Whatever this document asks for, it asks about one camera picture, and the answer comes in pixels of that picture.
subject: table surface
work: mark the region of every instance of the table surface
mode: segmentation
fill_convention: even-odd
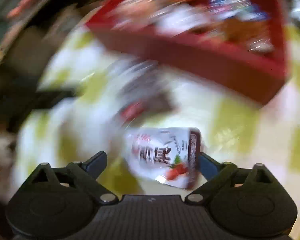
[[[300,239],[300,31],[287,26],[292,77],[263,108],[207,80],[162,67],[162,78],[177,110],[149,117],[148,127],[198,127],[206,152],[241,168],[264,163],[298,207],[291,237]],[[63,167],[84,161],[100,150],[109,164],[99,181],[118,195],[188,194],[154,181],[134,178],[110,143],[109,120],[120,108],[116,94],[122,84],[111,82],[108,66],[123,55],[107,51],[85,27],[71,32],[50,61],[39,89],[73,88],[81,95],[65,99],[50,111],[33,111],[18,137],[13,193],[41,162]]]

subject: red tray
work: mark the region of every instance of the red tray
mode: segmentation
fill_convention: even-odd
[[[86,23],[110,50],[158,60],[215,81],[263,105],[280,90],[287,79],[284,15],[280,0],[251,0],[271,17],[269,29],[275,50],[261,56],[231,43],[199,42],[200,35],[182,33],[175,37],[156,35],[153,28],[137,32],[113,30],[109,16],[123,0],[106,0]],[[199,0],[208,4],[209,0]]]

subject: plastic wrapper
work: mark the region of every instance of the plastic wrapper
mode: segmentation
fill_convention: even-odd
[[[249,0],[211,0],[211,12],[220,21],[216,30],[226,41],[245,47],[248,51],[269,53],[269,16]]]
[[[125,134],[125,158],[132,174],[162,184],[194,186],[201,135],[197,128],[139,128]]]
[[[159,19],[156,29],[158,33],[178,35],[186,31],[204,31],[213,20],[201,7],[193,7],[187,3],[175,6],[174,9]]]
[[[175,36],[195,33],[216,44],[229,41],[248,51],[273,51],[269,16],[250,0],[125,0],[115,10],[116,27],[143,28],[155,25],[158,34]]]
[[[155,23],[179,2],[179,0],[124,0],[115,10],[118,17],[116,27],[143,28]]]

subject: screw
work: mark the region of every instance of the screw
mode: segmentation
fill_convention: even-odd
[[[188,200],[190,200],[191,202],[200,202],[203,200],[203,196],[201,196],[200,194],[191,194],[188,196]]]
[[[103,194],[101,195],[100,199],[103,201],[103,202],[111,202],[111,201],[114,201],[115,200],[115,195],[112,194],[112,193],[107,193],[107,194]]]

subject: candy wrapper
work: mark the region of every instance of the candy wrapper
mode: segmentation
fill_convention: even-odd
[[[132,174],[190,189],[197,180],[197,128],[139,128],[125,134],[125,158]]]

